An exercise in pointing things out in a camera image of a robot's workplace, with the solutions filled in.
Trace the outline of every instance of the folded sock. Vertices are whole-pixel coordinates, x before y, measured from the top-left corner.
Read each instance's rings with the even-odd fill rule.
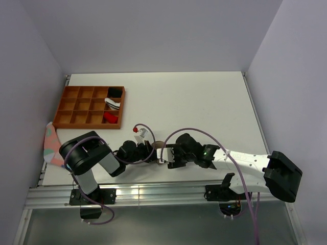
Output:
[[[120,102],[115,102],[110,98],[105,98],[104,101],[112,110],[119,110],[119,107],[121,106]]]
[[[44,151],[43,157],[47,163],[54,164],[59,167],[64,167],[63,159],[59,153],[61,144],[59,142],[56,129],[50,122],[46,126],[45,137],[44,137]]]

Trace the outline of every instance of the wall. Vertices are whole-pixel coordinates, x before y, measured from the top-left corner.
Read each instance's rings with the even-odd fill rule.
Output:
[[[282,0],[21,0],[68,73],[247,71]]]
[[[38,180],[46,124],[64,76],[18,0],[0,1],[0,244],[11,244]]]
[[[248,71],[270,150],[302,170],[296,208],[309,244],[326,244],[327,1],[284,0]]]

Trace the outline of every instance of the white table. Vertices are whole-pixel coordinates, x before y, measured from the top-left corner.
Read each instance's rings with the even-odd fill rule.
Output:
[[[124,86],[126,89],[120,130],[96,130],[112,150],[125,140],[134,140],[133,126],[148,125],[156,140],[164,141],[173,131],[193,127],[216,137],[226,148],[266,154],[264,142],[241,72],[160,72],[74,74],[69,85]],[[90,130],[58,129],[61,143]],[[213,143],[207,136],[188,131],[201,144]],[[168,143],[174,143],[175,135]],[[166,165],[129,165],[112,178],[98,164],[93,167],[98,183],[138,184],[222,180],[225,171],[203,169],[193,163],[168,169]],[[47,165],[43,185],[71,185],[66,170]]]

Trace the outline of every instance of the wooden organizer box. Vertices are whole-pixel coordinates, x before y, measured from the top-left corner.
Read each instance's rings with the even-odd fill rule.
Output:
[[[53,122],[56,129],[120,129],[124,108],[125,88],[121,98],[111,97],[120,102],[119,110],[111,110],[104,99],[108,95],[106,86],[66,86]],[[118,116],[118,122],[111,124],[103,117],[105,112]]]

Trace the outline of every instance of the patterned fabric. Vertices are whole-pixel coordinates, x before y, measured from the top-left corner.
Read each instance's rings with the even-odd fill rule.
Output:
[[[56,134],[56,129],[53,127],[52,122],[50,122],[46,126],[43,151],[43,157],[47,163],[51,163],[59,167],[64,167],[63,159],[59,154],[60,146],[61,144]]]

